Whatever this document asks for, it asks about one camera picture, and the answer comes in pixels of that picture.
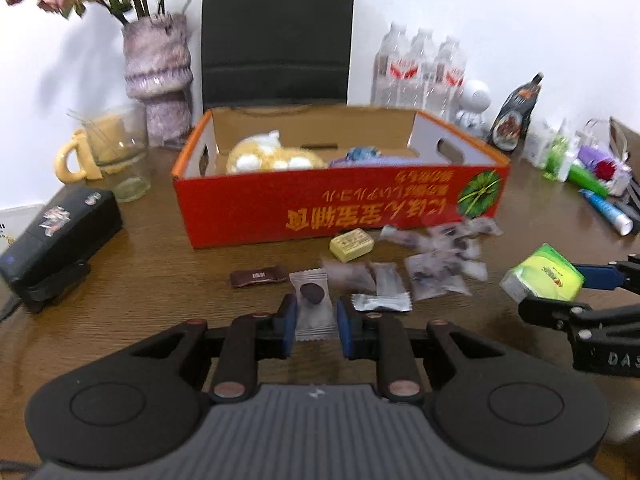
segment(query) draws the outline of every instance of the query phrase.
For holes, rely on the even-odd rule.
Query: brown table surface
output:
[[[0,325],[0,458],[37,461],[23,412],[45,382],[190,317],[224,326],[241,314],[275,311],[282,295],[292,290],[289,283],[232,289],[229,272],[274,264],[290,271],[308,269],[329,255],[327,238],[192,250],[169,177],[174,158],[174,153],[153,151],[152,189],[142,199],[121,205],[126,229],[92,258],[91,275],[79,288],[38,316],[20,309]],[[570,368],[566,337],[521,322],[498,282],[543,242],[572,262],[606,263],[634,252],[634,239],[619,237],[572,184],[549,182],[525,162],[513,163],[497,221],[504,235],[482,240],[489,281],[468,280],[471,297],[449,294],[419,301],[404,323],[421,328],[428,319],[445,317]],[[380,242],[368,257],[401,264],[409,255]],[[0,289],[0,300],[6,294]],[[623,290],[584,290],[578,300],[606,308],[637,298]],[[261,381],[374,382],[374,376],[373,363],[346,361],[336,340],[298,344],[288,361],[260,365]],[[640,380],[590,378],[606,395],[611,411],[607,443],[596,465],[611,478],[635,478],[640,472]]]

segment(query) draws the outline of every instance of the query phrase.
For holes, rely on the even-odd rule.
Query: sticker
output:
[[[87,205],[96,205],[96,203],[98,202],[98,200],[100,200],[101,197],[102,195],[96,191],[95,193],[91,193],[91,195],[89,195],[84,200],[84,203]]]
[[[40,224],[40,227],[44,227],[45,236],[52,237],[53,233],[58,231],[63,225],[71,222],[71,215],[69,211],[60,207],[59,205],[52,207],[44,213],[45,221]]]

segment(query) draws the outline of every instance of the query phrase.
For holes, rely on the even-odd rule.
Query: cardboard box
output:
[[[320,147],[327,162],[376,146],[416,165],[224,174],[238,141],[270,130],[285,147]],[[433,116],[343,105],[208,110],[172,170],[194,248],[491,217],[508,173],[507,157]]]

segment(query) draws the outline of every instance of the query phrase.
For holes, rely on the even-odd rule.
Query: green snack package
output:
[[[584,276],[552,246],[543,244],[535,253],[504,275],[500,286],[520,303],[527,296],[571,301]]]

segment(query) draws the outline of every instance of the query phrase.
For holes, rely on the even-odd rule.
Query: yellow plush toy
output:
[[[280,133],[274,130],[241,140],[229,153],[226,172],[311,170],[326,167],[324,160],[310,150],[283,148],[279,137]]]

